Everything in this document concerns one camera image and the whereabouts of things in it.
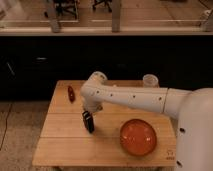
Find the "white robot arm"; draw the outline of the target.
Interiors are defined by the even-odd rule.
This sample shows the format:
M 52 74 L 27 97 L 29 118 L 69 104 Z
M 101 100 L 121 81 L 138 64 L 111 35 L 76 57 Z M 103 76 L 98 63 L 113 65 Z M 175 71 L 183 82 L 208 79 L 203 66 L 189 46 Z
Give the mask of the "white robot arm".
M 213 171 L 213 88 L 181 90 L 106 85 L 95 71 L 83 83 L 83 108 L 95 113 L 103 102 L 165 114 L 178 120 L 174 171 Z

